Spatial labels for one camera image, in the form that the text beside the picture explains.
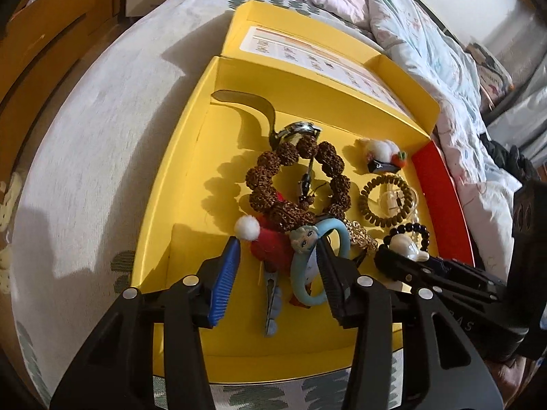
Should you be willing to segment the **clear pearl claw clip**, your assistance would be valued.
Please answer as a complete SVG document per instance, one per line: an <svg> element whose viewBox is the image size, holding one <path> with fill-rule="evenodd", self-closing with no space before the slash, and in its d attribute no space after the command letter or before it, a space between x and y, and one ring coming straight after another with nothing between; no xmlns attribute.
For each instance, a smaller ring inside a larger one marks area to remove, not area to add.
<svg viewBox="0 0 547 410"><path fill-rule="evenodd" d="M406 219L410 222L416 223L419 219L418 205L419 198L416 189L409 188L411 193L411 209ZM384 184L380 186L378 205L380 208L380 215L384 218L395 217L401 213L404 206L404 193L403 190L394 184Z"/></svg>

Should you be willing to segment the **white pompom carrot hair clip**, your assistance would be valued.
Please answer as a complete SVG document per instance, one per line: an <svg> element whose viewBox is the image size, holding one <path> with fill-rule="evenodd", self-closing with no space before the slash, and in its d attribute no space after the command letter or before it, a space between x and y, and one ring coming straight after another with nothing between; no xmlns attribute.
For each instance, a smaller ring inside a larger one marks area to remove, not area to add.
<svg viewBox="0 0 547 410"><path fill-rule="evenodd" d="M391 140L362 138L357 141L371 173L398 173L407 164L407 154Z"/></svg>

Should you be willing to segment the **wooden cabinet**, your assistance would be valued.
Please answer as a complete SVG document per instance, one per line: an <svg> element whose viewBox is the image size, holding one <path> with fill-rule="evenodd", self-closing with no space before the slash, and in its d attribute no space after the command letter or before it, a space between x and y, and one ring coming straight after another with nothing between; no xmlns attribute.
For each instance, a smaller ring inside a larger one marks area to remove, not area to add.
<svg viewBox="0 0 547 410"><path fill-rule="evenodd" d="M9 182L30 127L120 0L18 0L1 31L1 181Z"/></svg>

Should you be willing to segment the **light blue hair clip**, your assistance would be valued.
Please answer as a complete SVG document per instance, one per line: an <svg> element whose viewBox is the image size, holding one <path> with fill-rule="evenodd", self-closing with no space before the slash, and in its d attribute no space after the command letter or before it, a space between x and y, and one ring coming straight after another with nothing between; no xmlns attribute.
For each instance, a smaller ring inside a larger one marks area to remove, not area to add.
<svg viewBox="0 0 547 410"><path fill-rule="evenodd" d="M282 290L278 286L278 273L265 272L264 280L267 291L267 307L265 320L265 335L272 337L277 332L276 319L282 307Z"/></svg>

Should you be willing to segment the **gold rhinestone hair clip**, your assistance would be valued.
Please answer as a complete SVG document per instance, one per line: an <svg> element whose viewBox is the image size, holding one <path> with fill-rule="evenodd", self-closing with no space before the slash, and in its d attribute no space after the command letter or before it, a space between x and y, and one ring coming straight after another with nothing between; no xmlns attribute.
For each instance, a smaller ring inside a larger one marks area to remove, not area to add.
<svg viewBox="0 0 547 410"><path fill-rule="evenodd" d="M350 221L345 219L344 224L348 230L351 245L358 246L367 251L375 251L377 249L377 241L364 227L362 227L358 221Z"/></svg>

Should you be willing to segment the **yellow cardboard box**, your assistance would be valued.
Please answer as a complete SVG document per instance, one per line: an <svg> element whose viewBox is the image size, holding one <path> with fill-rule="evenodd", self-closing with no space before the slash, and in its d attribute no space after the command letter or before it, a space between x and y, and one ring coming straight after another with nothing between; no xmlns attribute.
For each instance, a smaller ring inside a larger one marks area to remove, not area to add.
<svg viewBox="0 0 547 410"><path fill-rule="evenodd" d="M360 140L390 140L436 256L472 265L454 183L431 135L439 104L387 56L297 12L257 1L233 12L224 47L190 96L149 198L133 282L170 287L241 242L230 301L201 333L213 383L293 380L350 364L356 334L326 304L304 306L319 277L290 269L288 234L359 208L372 179Z"/></svg>

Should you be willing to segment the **red santa hat clip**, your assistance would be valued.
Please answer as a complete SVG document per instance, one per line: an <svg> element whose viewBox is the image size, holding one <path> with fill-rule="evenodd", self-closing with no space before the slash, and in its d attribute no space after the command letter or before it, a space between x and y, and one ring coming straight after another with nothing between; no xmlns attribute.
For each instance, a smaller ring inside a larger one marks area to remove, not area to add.
<svg viewBox="0 0 547 410"><path fill-rule="evenodd" d="M265 272L288 276L294 301L303 307L323 304L323 292L311 295L311 284L318 274L317 262L310 256L319 239L314 225L304 225L288 234L266 228L258 218L241 217L236 225L237 238L250 243L250 252L263 264Z"/></svg>

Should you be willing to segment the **white shell hair clip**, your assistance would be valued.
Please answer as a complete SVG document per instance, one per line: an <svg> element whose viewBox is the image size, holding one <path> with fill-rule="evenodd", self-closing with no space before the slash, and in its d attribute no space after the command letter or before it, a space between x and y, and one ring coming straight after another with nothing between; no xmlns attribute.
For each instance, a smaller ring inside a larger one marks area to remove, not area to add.
<svg viewBox="0 0 547 410"><path fill-rule="evenodd" d="M419 250L415 242L406 234L392 236L388 248L392 252L414 262L426 262L429 260L429 253Z"/></svg>

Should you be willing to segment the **floral white duvet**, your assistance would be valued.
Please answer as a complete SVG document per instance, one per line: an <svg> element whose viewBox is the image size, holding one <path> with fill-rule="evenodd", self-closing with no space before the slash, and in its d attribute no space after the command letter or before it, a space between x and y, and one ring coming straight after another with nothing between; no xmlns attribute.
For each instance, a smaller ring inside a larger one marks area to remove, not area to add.
<svg viewBox="0 0 547 410"><path fill-rule="evenodd" d="M513 253L513 195L522 184L480 141L476 64L414 0L367 0L371 30L389 57L439 103L439 145L485 268L504 278Z"/></svg>

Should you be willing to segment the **black strap wristwatch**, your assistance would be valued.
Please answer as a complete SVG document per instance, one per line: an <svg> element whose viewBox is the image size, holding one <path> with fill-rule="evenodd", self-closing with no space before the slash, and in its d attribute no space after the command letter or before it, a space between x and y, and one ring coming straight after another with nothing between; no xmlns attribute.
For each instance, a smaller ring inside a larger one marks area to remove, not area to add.
<svg viewBox="0 0 547 410"><path fill-rule="evenodd" d="M262 197L272 196L274 201L283 201L281 195L272 185L274 176L282 167L294 166L301 159L308 161L308 168L298 183L298 207L307 211L314 203L314 195L310 193L311 173L314 160L319 152L317 140L322 129L309 121L297 121L278 131L275 129L276 111L274 106L270 101L256 94L218 90L211 96L218 102L251 107L268 120L270 150L262 153L257 159L257 164L246 174L246 186L253 193L258 193Z"/></svg>

